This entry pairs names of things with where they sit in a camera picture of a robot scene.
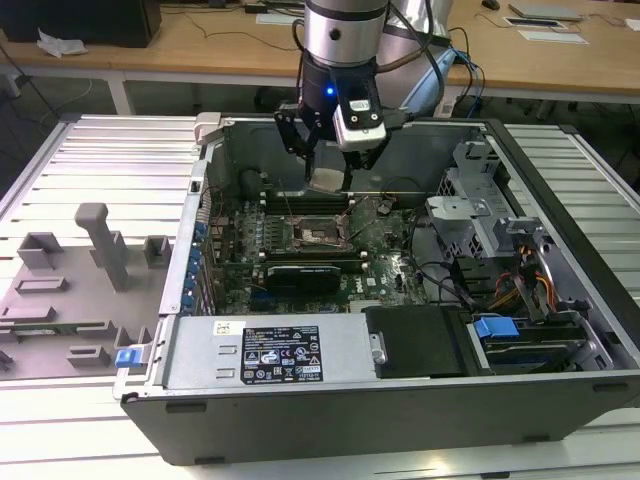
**wooden desk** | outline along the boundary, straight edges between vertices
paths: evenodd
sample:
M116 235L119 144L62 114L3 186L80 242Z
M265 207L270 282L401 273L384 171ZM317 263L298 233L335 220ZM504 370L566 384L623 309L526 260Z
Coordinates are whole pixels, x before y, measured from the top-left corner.
M562 3L581 14L640 18L640 5L584 0L531 0ZM26 73L36 76L97 78L108 82L116 109L132 114L127 80L293 86L298 53L289 26L257 25L242 10L220 13L163 14L160 31L146 49L90 45L89 53L56 59L34 44L0 41ZM640 103L640 32L613 26L600 17L578 27L589 45L531 42L516 28L498 28L483 17L506 25L513 16L508 0L498 12L480 6L479 0L455 0L449 27L461 26L469 34L472 59L486 72L487 96ZM246 32L289 51L262 44L243 34L219 34L204 39L203 32ZM464 48L461 32L454 45ZM0 63L0 73L15 69ZM462 66L452 68L447 98L460 94L468 82Z

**floor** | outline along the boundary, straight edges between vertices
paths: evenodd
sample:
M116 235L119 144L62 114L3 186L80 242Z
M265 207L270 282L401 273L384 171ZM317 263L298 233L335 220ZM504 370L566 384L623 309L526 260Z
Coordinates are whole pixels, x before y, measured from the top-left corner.
M45 98L60 113L114 114L106 83L82 79L32 79ZM201 85L198 97L204 111L255 112L255 87ZM188 84L132 82L130 91L140 115L192 115L194 87ZM291 89L269 89L262 102L265 112L273 111L282 97L292 98ZM473 99L465 99L454 116L465 117ZM639 138L640 107L558 102L544 121L536 119L540 102L483 99L475 117L498 118L505 123L570 124L634 188L640 189ZM20 174L56 123L35 91L27 83L22 95L9 100L0 97L0 196Z

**white paper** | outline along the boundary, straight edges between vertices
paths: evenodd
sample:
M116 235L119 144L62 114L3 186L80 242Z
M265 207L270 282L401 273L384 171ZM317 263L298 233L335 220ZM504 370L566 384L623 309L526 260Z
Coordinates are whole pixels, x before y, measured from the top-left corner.
M217 321L213 324L213 334L215 336L242 335L246 322L225 322Z
M634 20L632 18L627 18L625 20L627 26L633 30L634 32L640 32L640 20Z
M62 55L80 55L88 52L82 40L61 40L47 35L40 29L38 32L40 33L38 47L56 58L62 58Z
M518 30L518 33L527 40L536 42L577 43L580 45L589 45L589 42L577 33L530 32L527 30Z

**desk leg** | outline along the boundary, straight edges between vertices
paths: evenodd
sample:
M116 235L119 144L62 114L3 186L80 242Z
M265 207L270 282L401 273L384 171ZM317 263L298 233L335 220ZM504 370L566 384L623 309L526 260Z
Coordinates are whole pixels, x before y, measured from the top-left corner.
M135 115L136 110L133 107L131 97L127 93L127 87L124 80L107 80L113 104L116 106L118 115Z
M458 100L458 95L460 95L459 88L446 87L442 100L433 112L433 116L435 118L451 118L451 115L453 115L453 107L455 107L456 100Z
M15 76L8 73L0 75L0 90L4 90L9 98L18 98L20 96L20 88L16 85Z

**blue cable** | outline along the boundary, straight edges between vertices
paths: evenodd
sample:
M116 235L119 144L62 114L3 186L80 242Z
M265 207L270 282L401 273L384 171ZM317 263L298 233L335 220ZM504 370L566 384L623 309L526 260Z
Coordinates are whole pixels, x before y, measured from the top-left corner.
M465 62L467 64L467 66L471 69L471 71L474 73L475 78L476 78L476 85L477 85L477 93L476 93L476 99L474 100L474 102L471 104L471 108L469 109L469 113L467 114L467 118L471 118L471 115L473 115L473 113L475 112L477 106L480 104L480 92L482 91L482 87L480 85L480 76L478 75L478 66L473 63L471 61L471 59L469 58L469 56L463 52L461 52L460 50L457 50L453 47L451 47L451 49L455 52L456 56L462 60L463 62Z

